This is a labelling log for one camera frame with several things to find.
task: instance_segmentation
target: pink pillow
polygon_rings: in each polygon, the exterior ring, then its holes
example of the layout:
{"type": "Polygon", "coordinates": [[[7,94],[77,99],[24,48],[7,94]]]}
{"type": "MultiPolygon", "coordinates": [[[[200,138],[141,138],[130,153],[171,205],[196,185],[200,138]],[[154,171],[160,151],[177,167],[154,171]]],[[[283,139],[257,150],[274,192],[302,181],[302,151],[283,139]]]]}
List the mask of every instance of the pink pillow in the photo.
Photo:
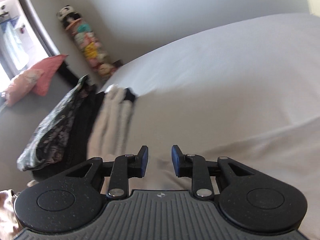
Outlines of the pink pillow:
{"type": "Polygon", "coordinates": [[[42,69],[27,69],[15,76],[4,91],[7,106],[13,106],[28,94],[43,73],[42,69]]]}
{"type": "Polygon", "coordinates": [[[32,92],[43,97],[47,94],[53,75],[56,73],[67,56],[68,55],[61,54],[53,57],[48,57],[34,64],[30,68],[44,70],[44,74],[39,78],[32,92]]]}

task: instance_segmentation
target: black strap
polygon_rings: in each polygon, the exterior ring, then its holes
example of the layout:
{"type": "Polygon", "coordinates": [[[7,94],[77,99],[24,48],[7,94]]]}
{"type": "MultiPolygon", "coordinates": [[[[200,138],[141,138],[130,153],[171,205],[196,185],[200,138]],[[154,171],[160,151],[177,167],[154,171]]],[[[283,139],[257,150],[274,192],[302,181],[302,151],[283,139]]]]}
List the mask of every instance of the black strap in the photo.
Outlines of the black strap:
{"type": "Polygon", "coordinates": [[[62,62],[57,72],[70,86],[75,87],[78,84],[79,79],[69,70],[65,61],[62,62]]]}

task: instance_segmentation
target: white fluffy fabric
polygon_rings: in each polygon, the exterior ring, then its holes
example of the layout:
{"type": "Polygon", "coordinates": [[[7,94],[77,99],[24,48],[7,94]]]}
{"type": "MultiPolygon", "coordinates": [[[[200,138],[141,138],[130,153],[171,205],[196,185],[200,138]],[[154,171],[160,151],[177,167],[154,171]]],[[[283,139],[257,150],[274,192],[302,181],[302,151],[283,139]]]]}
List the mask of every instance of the white fluffy fabric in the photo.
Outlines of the white fluffy fabric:
{"type": "Polygon", "coordinates": [[[112,100],[107,129],[106,132],[102,135],[102,147],[100,157],[103,158],[103,161],[106,161],[105,156],[115,155],[116,142],[118,139],[121,120],[121,103],[124,99],[124,95],[124,89],[119,88],[117,94],[112,100]]]}
{"type": "Polygon", "coordinates": [[[112,100],[118,92],[118,87],[111,85],[106,91],[108,91],[108,93],[104,97],[100,112],[94,122],[92,133],[89,138],[87,159],[101,156],[102,135],[106,131],[112,100]]]}
{"type": "MultiPolygon", "coordinates": [[[[104,162],[114,161],[124,154],[128,124],[132,115],[132,102],[124,101],[125,90],[110,86],[95,121],[88,142],[87,159],[101,157],[104,162]]],[[[102,193],[106,193],[108,178],[103,184],[102,193]]]]}
{"type": "Polygon", "coordinates": [[[129,100],[125,100],[121,103],[121,113],[118,130],[118,140],[116,142],[115,155],[120,156],[124,154],[125,141],[127,138],[128,126],[130,117],[132,114],[133,103],[129,100]]]}

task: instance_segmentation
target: panda plush toy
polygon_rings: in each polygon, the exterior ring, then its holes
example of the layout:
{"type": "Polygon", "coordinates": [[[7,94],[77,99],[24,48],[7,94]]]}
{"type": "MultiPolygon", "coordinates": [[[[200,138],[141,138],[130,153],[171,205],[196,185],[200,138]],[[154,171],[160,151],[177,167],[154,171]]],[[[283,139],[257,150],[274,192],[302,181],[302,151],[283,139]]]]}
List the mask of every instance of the panda plush toy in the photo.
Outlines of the panda plush toy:
{"type": "Polygon", "coordinates": [[[71,22],[80,19],[81,15],[76,13],[72,6],[67,5],[57,13],[57,17],[59,21],[63,23],[63,27],[66,29],[71,22]]]}

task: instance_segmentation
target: floral pillow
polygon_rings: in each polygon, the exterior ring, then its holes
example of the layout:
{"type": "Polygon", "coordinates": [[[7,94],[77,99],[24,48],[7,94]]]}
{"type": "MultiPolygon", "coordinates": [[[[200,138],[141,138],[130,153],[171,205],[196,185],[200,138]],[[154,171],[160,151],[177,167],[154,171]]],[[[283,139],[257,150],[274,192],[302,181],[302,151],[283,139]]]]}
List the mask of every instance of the floral pillow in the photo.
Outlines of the floral pillow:
{"type": "Polygon", "coordinates": [[[28,94],[43,74],[44,71],[42,69],[27,69],[15,76],[4,91],[6,105],[13,106],[28,94]]]}

